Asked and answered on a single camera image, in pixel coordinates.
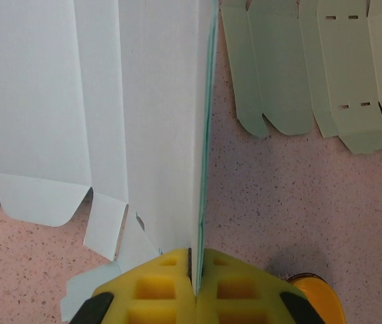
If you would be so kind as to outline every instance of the pink speckled countertop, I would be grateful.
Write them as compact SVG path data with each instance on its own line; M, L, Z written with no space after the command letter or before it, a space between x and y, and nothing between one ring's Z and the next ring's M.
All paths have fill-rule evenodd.
M353 156L317 130L258 140L234 112L222 25L213 107L207 245L274 274L333 285L352 324L382 324L382 151ZM62 227L14 221L0 207L0 323L61 323L74 275L107 261L83 247L86 199Z

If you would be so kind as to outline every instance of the speckled surface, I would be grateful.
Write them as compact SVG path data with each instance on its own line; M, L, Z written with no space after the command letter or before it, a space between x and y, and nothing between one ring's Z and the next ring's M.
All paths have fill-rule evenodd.
M207 246L274 274L313 272L348 323L382 323L382 151L354 156L317 126L251 137L235 117L222 24L209 162Z
M382 324L382 152L353 156L337 139L249 136L236 121L220 25L207 246L274 274L311 271L338 292L348 323ZM0 208L0 323L61 323L74 275L106 260L83 247L90 203L63 227Z

